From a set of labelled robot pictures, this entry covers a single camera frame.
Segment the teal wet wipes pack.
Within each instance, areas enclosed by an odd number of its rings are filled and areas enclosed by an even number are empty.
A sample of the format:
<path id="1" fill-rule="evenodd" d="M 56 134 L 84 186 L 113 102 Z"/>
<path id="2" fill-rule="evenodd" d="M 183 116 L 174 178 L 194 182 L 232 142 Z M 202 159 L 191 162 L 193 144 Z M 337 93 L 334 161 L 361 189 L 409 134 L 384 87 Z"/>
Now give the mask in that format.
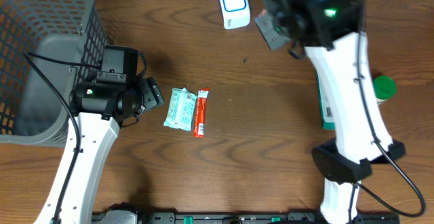
<path id="1" fill-rule="evenodd" d="M 197 96 L 186 88 L 173 88 L 164 126 L 191 131 Z"/>

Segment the red stick sachet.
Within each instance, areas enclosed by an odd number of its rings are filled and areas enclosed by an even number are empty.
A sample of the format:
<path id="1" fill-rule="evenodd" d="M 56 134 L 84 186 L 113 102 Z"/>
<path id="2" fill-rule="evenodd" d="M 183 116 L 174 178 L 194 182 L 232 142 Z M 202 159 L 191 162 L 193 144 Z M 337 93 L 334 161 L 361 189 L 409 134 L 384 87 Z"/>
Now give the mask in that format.
<path id="1" fill-rule="evenodd" d="M 209 92 L 209 88 L 203 88 L 198 91 L 195 124 L 193 130 L 194 137 L 204 137 L 205 110 Z"/>

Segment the green 3M gloves package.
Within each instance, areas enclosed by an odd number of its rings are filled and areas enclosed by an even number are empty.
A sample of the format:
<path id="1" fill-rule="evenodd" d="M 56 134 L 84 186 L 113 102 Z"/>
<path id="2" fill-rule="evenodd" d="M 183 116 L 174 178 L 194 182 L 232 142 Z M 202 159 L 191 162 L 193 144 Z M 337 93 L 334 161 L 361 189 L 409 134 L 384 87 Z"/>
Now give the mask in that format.
<path id="1" fill-rule="evenodd" d="M 321 83 L 319 75 L 317 75 L 317 87 L 318 87 L 318 94 L 319 94 L 319 108 L 320 108 L 321 118 L 322 118 L 322 128 L 324 130 L 335 130 L 335 124 L 334 124 L 334 118 L 332 116 L 331 106 L 326 97 L 326 93 L 323 91 L 323 85 Z"/>

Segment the green lid jar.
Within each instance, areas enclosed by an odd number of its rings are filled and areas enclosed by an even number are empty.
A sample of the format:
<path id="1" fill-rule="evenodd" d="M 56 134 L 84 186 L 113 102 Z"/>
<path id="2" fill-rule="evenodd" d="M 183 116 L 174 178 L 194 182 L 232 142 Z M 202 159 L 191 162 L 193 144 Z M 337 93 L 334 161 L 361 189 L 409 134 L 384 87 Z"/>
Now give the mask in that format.
<path id="1" fill-rule="evenodd" d="M 391 77 L 385 75 L 376 77 L 373 81 L 373 86 L 378 104 L 392 98 L 397 91 L 395 81 Z"/>

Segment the orange tissue pack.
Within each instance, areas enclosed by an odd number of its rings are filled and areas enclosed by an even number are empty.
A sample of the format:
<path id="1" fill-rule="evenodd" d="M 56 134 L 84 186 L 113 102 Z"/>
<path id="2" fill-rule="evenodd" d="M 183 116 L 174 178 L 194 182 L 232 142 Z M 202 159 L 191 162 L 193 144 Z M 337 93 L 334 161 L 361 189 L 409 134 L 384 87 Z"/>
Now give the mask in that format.
<path id="1" fill-rule="evenodd" d="M 266 15 L 267 15 L 267 11 L 266 11 L 265 9 L 263 9 L 263 10 L 259 13 L 259 15 L 257 15 L 256 19 L 259 19 L 259 18 L 264 17 L 264 16 L 266 16 Z"/>

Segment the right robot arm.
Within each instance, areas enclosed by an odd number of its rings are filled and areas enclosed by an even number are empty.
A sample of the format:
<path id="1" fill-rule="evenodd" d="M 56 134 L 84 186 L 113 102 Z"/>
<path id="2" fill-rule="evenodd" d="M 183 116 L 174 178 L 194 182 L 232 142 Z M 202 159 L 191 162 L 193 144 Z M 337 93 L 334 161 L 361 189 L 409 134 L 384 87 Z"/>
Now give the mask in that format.
<path id="1" fill-rule="evenodd" d="M 362 180 L 373 164 L 405 155 L 382 120 L 368 62 L 361 0 L 262 0 L 268 24 L 303 49 L 317 73 L 335 125 L 335 138 L 315 147 L 324 176 L 321 223 L 360 223 L 356 209 Z"/>

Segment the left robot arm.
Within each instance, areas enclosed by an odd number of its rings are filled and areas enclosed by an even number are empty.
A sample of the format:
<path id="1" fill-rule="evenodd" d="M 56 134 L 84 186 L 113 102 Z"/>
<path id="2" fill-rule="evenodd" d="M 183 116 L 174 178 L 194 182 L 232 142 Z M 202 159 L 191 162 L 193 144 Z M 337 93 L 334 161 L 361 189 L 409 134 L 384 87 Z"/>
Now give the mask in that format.
<path id="1" fill-rule="evenodd" d="M 164 99 L 146 70 L 137 70 L 143 53 L 108 45 L 96 72 L 79 82 L 69 98 L 64 153 L 37 223 L 141 223 L 140 212 L 126 203 L 93 214 L 102 171 L 124 120 L 140 116 Z"/>

